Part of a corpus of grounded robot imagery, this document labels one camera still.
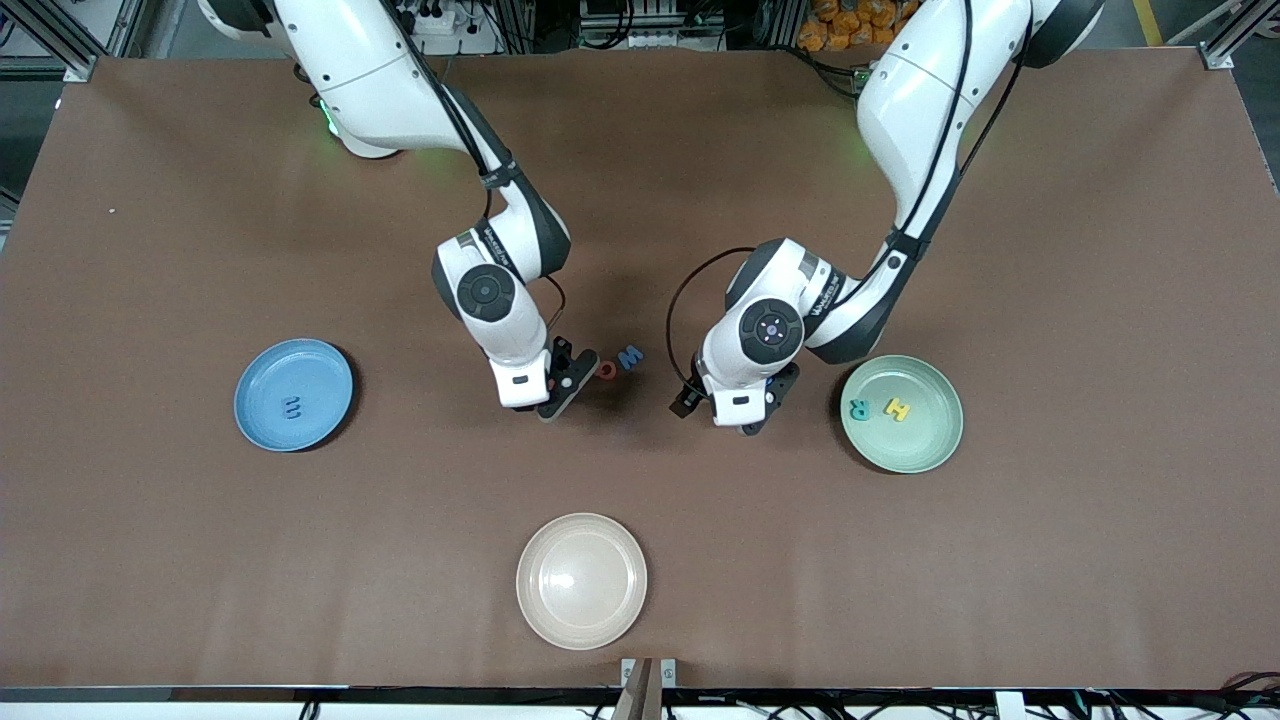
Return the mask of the white power strip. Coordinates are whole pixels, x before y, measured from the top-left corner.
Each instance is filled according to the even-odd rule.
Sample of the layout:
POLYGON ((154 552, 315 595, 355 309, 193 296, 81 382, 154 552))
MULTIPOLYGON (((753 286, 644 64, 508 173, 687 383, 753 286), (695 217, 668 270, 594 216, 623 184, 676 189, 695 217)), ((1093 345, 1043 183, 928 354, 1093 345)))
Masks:
POLYGON ((457 12, 449 0, 390 0, 396 17, 410 36, 452 36, 457 12))

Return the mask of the blue round plate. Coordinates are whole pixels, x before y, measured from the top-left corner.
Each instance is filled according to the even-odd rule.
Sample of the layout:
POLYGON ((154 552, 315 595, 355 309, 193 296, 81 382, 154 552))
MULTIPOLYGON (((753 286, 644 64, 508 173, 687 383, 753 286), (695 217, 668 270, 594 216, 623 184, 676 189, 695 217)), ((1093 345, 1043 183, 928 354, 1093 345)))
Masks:
POLYGON ((253 446, 276 454, 310 451, 344 424, 357 395, 355 368, 323 340, 285 340, 265 348, 242 372, 233 418, 253 446), (301 419, 282 415, 282 400, 301 397, 301 419))

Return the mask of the aluminium frame profile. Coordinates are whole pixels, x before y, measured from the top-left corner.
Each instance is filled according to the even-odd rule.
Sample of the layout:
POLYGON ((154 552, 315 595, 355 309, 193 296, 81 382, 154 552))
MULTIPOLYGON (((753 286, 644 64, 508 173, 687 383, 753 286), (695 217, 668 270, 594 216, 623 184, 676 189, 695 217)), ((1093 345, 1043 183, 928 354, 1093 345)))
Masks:
POLYGON ((1233 54, 1263 24, 1280 17, 1280 0, 1222 0, 1202 18, 1201 28, 1219 20, 1210 40, 1198 42, 1198 51, 1208 70, 1231 69, 1233 54))
POLYGON ((157 1, 0 0, 0 81, 88 81, 137 49, 157 1))

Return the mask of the pale green round plate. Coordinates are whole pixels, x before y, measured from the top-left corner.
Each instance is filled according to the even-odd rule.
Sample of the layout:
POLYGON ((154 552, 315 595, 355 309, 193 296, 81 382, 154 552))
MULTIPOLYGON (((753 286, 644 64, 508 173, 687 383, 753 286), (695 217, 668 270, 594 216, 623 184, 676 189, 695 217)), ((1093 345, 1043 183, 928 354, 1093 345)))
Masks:
POLYGON ((951 380, 918 357, 883 355, 861 363, 845 380, 838 418, 852 447, 870 464, 897 474, 919 474, 945 464, 961 443, 963 402, 951 380), (892 397, 911 405, 906 421, 884 414, 892 397), (849 400, 869 404, 870 419, 849 416, 849 400))

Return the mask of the orange packets pile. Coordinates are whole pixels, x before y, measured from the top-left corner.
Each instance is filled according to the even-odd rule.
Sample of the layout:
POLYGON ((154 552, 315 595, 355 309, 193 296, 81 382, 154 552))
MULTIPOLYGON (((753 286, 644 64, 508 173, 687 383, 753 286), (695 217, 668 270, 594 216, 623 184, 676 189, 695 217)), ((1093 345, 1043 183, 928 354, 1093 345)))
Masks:
POLYGON ((888 46, 920 0, 808 0, 795 44, 809 53, 888 46))

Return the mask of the beige round plate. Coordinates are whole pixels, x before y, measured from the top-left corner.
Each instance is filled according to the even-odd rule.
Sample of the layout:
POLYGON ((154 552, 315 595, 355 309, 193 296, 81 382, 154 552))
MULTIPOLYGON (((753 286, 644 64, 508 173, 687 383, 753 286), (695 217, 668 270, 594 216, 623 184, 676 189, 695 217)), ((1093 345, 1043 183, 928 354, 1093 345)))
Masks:
POLYGON ((595 512, 571 512, 536 530, 516 571, 521 614, 532 632, 570 651, 604 648, 639 619, 648 566, 635 536, 595 512))

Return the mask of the black table edge rail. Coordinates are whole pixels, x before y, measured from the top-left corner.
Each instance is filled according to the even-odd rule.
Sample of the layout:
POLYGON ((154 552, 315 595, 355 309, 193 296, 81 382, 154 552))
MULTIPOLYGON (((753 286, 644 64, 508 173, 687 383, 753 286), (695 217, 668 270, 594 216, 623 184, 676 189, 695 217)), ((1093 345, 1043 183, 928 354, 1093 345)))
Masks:
MULTIPOLYGON (((0 702, 351 702, 401 705, 589 705, 595 707, 618 700, 621 691, 589 688, 502 688, 502 687, 233 687, 233 685, 101 685, 101 687, 9 687, 0 688, 0 702)), ((1275 691, 1139 691, 1111 693, 1119 705, 1190 706, 1224 712, 1228 708, 1280 708, 1280 689, 1275 691)), ((992 689, 768 689, 768 688, 673 688, 664 692, 678 705, 750 701, 799 703, 815 701, 835 705, 992 705, 992 689)))

